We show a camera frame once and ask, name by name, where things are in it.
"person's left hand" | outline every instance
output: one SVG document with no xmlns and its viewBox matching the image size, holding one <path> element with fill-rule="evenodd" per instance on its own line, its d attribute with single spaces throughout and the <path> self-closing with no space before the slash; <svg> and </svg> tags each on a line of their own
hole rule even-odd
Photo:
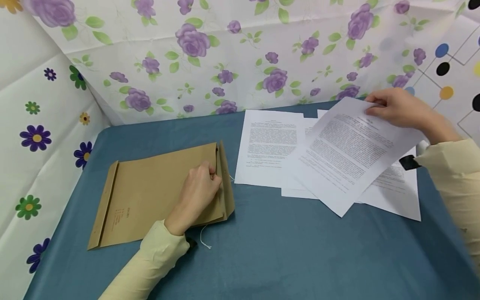
<svg viewBox="0 0 480 300">
<path fill-rule="evenodd" d="M 177 205 L 165 219 L 165 227 L 176 236 L 181 236 L 195 222 L 215 196 L 222 179 L 215 168 L 204 161 L 190 169 L 180 192 Z"/>
</svg>

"hand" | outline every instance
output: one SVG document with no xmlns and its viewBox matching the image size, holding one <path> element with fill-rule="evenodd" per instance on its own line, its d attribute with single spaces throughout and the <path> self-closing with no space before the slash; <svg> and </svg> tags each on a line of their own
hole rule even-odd
<svg viewBox="0 0 480 300">
<path fill-rule="evenodd" d="M 210 204 L 222 183 L 215 168 L 204 161 L 190 169 L 180 192 L 177 205 L 165 219 L 165 227 L 176 236 L 181 236 Z"/>
<path fill-rule="evenodd" d="M 397 127 L 420 130 L 430 144 L 462 139 L 444 116 L 401 88 L 374 91 L 365 101 L 379 105 L 367 109 L 365 114 L 384 119 Z"/>
</svg>

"purple rose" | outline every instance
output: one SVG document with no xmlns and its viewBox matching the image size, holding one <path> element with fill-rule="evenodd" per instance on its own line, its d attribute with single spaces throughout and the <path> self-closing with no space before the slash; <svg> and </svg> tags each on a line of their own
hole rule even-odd
<svg viewBox="0 0 480 300">
<path fill-rule="evenodd" d="M 265 58 L 268 60 L 269 63 L 277 63 L 278 62 L 278 54 L 275 52 L 268 52 L 265 54 Z"/>
<path fill-rule="evenodd" d="M 358 73 L 357 72 L 350 72 L 347 74 L 348 81 L 355 81 L 357 79 Z"/>
<path fill-rule="evenodd" d="M 145 59 L 142 61 L 142 66 L 149 74 L 157 74 L 160 72 L 160 69 L 158 68 L 160 66 L 160 63 L 153 58 L 145 57 Z"/>
<path fill-rule="evenodd" d="M 23 0 L 22 4 L 48 27 L 68 27 L 76 21 L 75 5 L 70 0 Z"/>
<path fill-rule="evenodd" d="M 422 48 L 417 48 L 413 50 L 413 57 L 415 58 L 417 66 L 420 66 L 423 63 L 423 60 L 427 58 L 427 55 Z"/>
<path fill-rule="evenodd" d="M 316 96 L 316 95 L 318 95 L 319 92 L 320 92 L 320 88 L 316 87 L 316 88 L 314 88 L 310 91 L 310 96 L 312 96 L 312 97 Z"/>
<path fill-rule="evenodd" d="M 156 15 L 155 10 L 152 8 L 153 0 L 136 0 L 134 2 L 135 7 L 139 15 L 150 20 L 152 16 Z"/>
<path fill-rule="evenodd" d="M 136 111 L 143 111 L 151 107 L 150 98 L 142 90 L 131 87 L 128 90 L 128 96 L 125 98 L 128 107 L 134 108 Z"/>
<path fill-rule="evenodd" d="M 220 74 L 218 74 L 218 80 L 223 84 L 229 84 L 233 81 L 233 73 L 229 70 L 223 70 Z"/>
<path fill-rule="evenodd" d="M 356 97 L 360 91 L 360 87 L 358 85 L 349 85 L 345 88 L 345 90 L 341 91 L 336 95 L 336 100 L 342 100 L 344 97 Z"/>
<path fill-rule="evenodd" d="M 348 37 L 353 40 L 362 39 L 365 31 L 370 29 L 372 23 L 373 13 L 370 12 L 370 4 L 362 4 L 350 17 Z"/>
<path fill-rule="evenodd" d="M 395 77 L 395 79 L 393 80 L 392 82 L 392 86 L 393 87 L 404 87 L 407 82 L 408 82 L 409 78 L 405 75 L 399 75 L 397 77 Z"/>
<path fill-rule="evenodd" d="M 232 112 L 237 112 L 237 103 L 233 101 L 224 100 L 220 107 L 216 109 L 215 113 L 220 114 L 230 114 Z"/>
<path fill-rule="evenodd" d="M 233 20 L 227 26 L 228 32 L 230 33 L 239 33 L 241 30 L 240 22 Z"/>
<path fill-rule="evenodd" d="M 309 39 L 303 41 L 302 47 L 302 54 L 312 54 L 315 51 L 315 48 L 318 46 L 318 39 L 314 37 L 310 37 Z"/>
<path fill-rule="evenodd" d="M 205 57 L 207 49 L 210 48 L 210 40 L 203 32 L 198 32 L 192 24 L 183 24 L 175 33 L 177 43 L 183 52 L 191 57 Z"/>
<path fill-rule="evenodd" d="M 177 4 L 180 6 L 180 13 L 183 15 L 192 11 L 193 0 L 178 0 Z"/>
<path fill-rule="evenodd" d="M 225 96 L 225 92 L 223 91 L 223 88 L 221 88 L 221 87 L 214 87 L 213 90 L 212 90 L 212 93 L 214 93 L 218 97 Z"/>
<path fill-rule="evenodd" d="M 408 0 L 401 0 L 394 6 L 395 12 L 404 14 L 410 9 L 410 2 Z"/>
<path fill-rule="evenodd" d="M 195 107 L 194 107 L 193 105 L 185 105 L 185 106 L 183 107 L 183 110 L 184 110 L 185 112 L 192 112 L 194 109 L 195 109 Z"/>
<path fill-rule="evenodd" d="M 281 90 L 287 82 L 287 71 L 275 69 L 264 79 L 263 88 L 269 93 Z"/>
<path fill-rule="evenodd" d="M 118 82 L 121 82 L 123 84 L 128 82 L 128 79 L 125 78 L 125 74 L 122 74 L 120 72 L 112 72 L 110 73 L 110 78 L 113 80 L 116 80 Z"/>
<path fill-rule="evenodd" d="M 372 63 L 373 54 L 366 53 L 364 57 L 360 59 L 359 68 L 368 67 Z"/>
</svg>

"white wall with flowers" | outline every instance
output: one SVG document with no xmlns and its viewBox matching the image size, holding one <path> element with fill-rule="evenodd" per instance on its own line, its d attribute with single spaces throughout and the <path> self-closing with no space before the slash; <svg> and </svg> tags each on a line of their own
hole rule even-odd
<svg viewBox="0 0 480 300">
<path fill-rule="evenodd" d="M 17 1 L 0 0 L 0 40 L 0 298 L 20 300 L 108 120 Z"/>
</svg>

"blue tablecloth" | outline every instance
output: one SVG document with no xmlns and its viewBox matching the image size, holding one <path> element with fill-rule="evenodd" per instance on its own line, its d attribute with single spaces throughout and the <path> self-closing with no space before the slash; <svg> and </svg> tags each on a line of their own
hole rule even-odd
<svg viewBox="0 0 480 300">
<path fill-rule="evenodd" d="M 334 103 L 276 108 L 316 117 Z M 25 297 L 97 299 L 140 242 L 87 251 L 108 167 L 223 140 L 234 176 L 244 113 L 117 126 L 98 136 Z M 343 218 L 320 201 L 280 189 L 233 185 L 236 209 L 208 226 L 150 299 L 480 299 L 461 237 L 424 168 L 418 169 L 422 222 L 366 204 Z M 199 228 L 188 231 L 198 241 Z"/>
</svg>

